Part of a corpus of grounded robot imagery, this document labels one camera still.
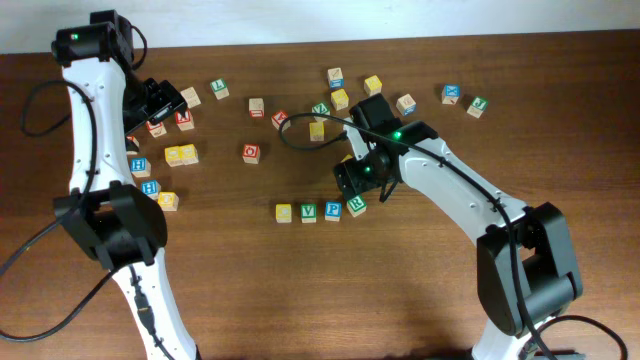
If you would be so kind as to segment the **green R block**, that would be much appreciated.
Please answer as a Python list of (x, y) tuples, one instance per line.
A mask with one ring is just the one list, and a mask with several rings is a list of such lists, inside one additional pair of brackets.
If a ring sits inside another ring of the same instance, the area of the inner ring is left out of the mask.
[(347, 209), (353, 217), (358, 217), (367, 210), (367, 203), (361, 195), (357, 195), (347, 201)]

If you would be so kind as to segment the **blue P block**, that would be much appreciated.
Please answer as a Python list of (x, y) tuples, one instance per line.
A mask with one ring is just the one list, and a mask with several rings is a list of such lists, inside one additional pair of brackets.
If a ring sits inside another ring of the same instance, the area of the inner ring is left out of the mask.
[(325, 204), (324, 217), (326, 221), (339, 222), (342, 215), (342, 204), (340, 202), (328, 201)]

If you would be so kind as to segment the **green V block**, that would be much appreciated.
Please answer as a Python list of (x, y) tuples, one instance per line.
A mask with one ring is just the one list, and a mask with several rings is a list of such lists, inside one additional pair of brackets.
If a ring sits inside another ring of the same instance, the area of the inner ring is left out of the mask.
[(317, 206), (315, 204), (301, 205), (301, 222), (302, 223), (317, 222)]

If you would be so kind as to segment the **yellow C block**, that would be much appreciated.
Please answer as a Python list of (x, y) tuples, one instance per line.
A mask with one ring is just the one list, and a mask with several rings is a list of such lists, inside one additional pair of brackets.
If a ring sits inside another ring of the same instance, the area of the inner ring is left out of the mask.
[(277, 204), (275, 208), (276, 221), (280, 224), (292, 222), (292, 205)]

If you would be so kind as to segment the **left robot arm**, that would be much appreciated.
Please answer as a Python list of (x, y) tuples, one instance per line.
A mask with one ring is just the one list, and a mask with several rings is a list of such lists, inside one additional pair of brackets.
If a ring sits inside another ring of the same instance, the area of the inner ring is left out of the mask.
[(56, 218), (120, 287), (150, 359), (197, 359), (166, 271), (164, 212), (135, 185), (126, 137), (187, 110), (168, 81), (135, 75), (133, 27), (114, 10), (62, 29), (52, 53), (69, 88), (74, 163)]

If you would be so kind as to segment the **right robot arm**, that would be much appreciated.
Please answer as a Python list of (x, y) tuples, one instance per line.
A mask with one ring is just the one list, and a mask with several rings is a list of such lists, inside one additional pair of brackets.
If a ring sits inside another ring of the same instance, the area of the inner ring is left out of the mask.
[(344, 126), (354, 158), (334, 168), (344, 197), (379, 189), (386, 201), (404, 183), (450, 217), (473, 241), (478, 297), (488, 323), (472, 359), (535, 359), (541, 330), (583, 293), (562, 212), (530, 207), (465, 165), (421, 121), (403, 124), (380, 94), (350, 110)]

